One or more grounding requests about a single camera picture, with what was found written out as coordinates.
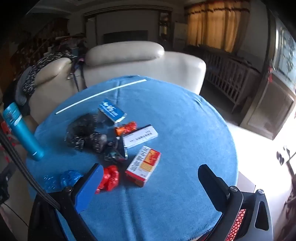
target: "white sofa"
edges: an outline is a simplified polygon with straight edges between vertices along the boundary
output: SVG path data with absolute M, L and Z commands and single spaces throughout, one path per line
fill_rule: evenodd
M 124 75 L 142 75 L 180 85 L 199 94 L 206 71 L 203 60 L 177 52 L 165 52 L 154 42 L 130 41 L 96 46 L 85 57 L 83 76 L 77 76 L 79 88 Z M 77 93 L 68 80 L 70 60 L 57 59 L 37 74 L 36 90 L 29 100 L 31 115 L 38 124 L 64 100 Z

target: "blue tablecloth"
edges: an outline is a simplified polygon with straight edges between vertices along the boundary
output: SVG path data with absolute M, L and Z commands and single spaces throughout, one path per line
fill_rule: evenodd
M 54 113 L 81 99 L 140 79 L 146 82 L 120 88 L 80 103 L 60 114 Z M 72 96 L 62 103 L 36 130 L 46 149 L 39 161 L 27 159 L 27 166 L 39 183 L 44 175 L 68 169 L 85 174 L 102 162 L 89 151 L 79 152 L 64 142 L 67 126 L 86 113 L 97 113 L 109 98 L 127 113 L 123 123 L 148 124 L 158 132 L 145 145 L 162 153 L 160 162 L 143 188 L 129 182 L 124 170 L 142 145 L 128 149 L 129 159 L 121 170 L 120 184 L 111 192 L 94 195 L 81 216 L 101 241 L 191 240 L 213 228 L 220 217 L 197 178 L 201 164 L 208 164 L 228 185 L 237 183 L 237 155 L 225 121 L 201 96 L 180 86 L 147 77 L 112 79 Z M 66 222 L 61 223 L 74 240 Z

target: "patterned clothing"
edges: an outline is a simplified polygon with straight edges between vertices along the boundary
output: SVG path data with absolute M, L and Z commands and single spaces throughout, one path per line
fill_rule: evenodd
M 59 59 L 59 58 L 69 58 L 71 60 L 77 58 L 77 56 L 71 54 L 69 51 L 64 51 L 60 53 L 50 53 L 40 59 L 36 64 L 32 66 L 32 69 L 30 70 L 27 79 L 25 81 L 25 84 L 23 86 L 24 93 L 31 97 L 32 94 L 35 91 L 36 85 L 35 85 L 35 77 L 36 74 L 46 65 L 48 65 L 50 62 Z

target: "teal water bottle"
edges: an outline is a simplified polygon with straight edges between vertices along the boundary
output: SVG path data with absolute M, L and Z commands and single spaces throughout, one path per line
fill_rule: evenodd
M 44 156 L 44 150 L 36 140 L 35 136 L 28 129 L 22 115 L 16 105 L 11 103 L 3 112 L 3 118 L 11 128 L 12 134 L 26 149 L 35 161 L 39 161 Z

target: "cardboard box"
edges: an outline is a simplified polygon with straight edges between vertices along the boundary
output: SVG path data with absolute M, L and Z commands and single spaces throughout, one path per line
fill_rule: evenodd
M 160 152 L 143 146 L 127 168 L 126 176 L 130 181 L 143 187 L 157 166 L 160 155 Z

